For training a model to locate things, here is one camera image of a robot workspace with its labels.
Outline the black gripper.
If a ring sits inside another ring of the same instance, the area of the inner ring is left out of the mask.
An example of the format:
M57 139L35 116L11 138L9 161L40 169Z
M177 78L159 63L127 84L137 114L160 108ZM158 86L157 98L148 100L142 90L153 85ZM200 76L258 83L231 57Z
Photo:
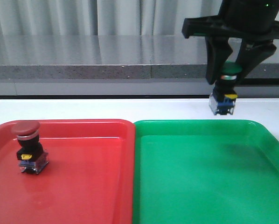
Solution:
M203 36L207 49L206 80L213 84L233 50L230 38L242 39L235 61L239 85L261 62L272 56L279 39L279 0L223 0L217 15L185 18L182 34Z

